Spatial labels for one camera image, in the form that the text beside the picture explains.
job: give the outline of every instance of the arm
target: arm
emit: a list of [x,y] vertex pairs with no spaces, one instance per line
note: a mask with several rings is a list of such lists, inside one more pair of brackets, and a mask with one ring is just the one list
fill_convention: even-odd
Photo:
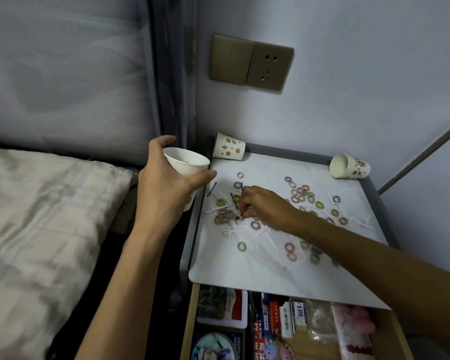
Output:
[[297,210],[260,187],[244,187],[239,205],[244,218],[258,217],[322,250],[450,354],[449,272]]
[[150,142],[148,163],[138,180],[135,225],[75,359],[145,357],[158,264],[166,239],[190,194],[216,176],[209,170],[188,176],[175,172],[162,151],[173,141],[172,136],[162,136]]

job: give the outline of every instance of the blank wall plate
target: blank wall plate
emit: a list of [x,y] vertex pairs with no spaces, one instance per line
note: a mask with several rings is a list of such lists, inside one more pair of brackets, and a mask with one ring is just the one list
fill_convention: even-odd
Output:
[[253,43],[246,84],[281,91],[294,55],[293,48],[262,42]]
[[211,51],[210,79],[229,84],[246,83],[253,42],[215,34]]

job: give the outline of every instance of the white paper cup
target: white paper cup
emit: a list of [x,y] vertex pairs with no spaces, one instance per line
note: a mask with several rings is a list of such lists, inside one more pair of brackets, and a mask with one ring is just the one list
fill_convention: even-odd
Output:
[[370,164],[345,153],[334,156],[330,163],[330,174],[334,178],[362,180],[370,174],[370,171]]
[[[172,168],[185,176],[195,174],[200,170],[206,170],[210,165],[210,160],[207,157],[191,150],[169,147],[163,149],[163,154]],[[183,212],[190,209],[196,194],[197,191],[192,193],[190,202],[186,204]]]
[[241,160],[245,153],[245,143],[229,136],[217,133],[213,156],[215,158]]

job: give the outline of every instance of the power socket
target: power socket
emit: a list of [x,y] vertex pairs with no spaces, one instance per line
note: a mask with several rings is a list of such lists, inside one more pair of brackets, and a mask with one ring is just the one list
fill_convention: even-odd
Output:
[[267,90],[281,91],[293,56],[294,49],[287,46],[263,42],[253,43],[246,84]]

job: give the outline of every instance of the person's left hand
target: person's left hand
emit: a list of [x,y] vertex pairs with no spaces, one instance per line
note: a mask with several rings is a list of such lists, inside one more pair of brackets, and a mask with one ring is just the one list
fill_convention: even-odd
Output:
[[148,163],[138,176],[137,214],[135,226],[158,230],[168,236],[177,224],[193,191],[216,177],[215,170],[203,170],[192,175],[177,173],[163,155],[163,148],[175,141],[163,135],[150,141]]

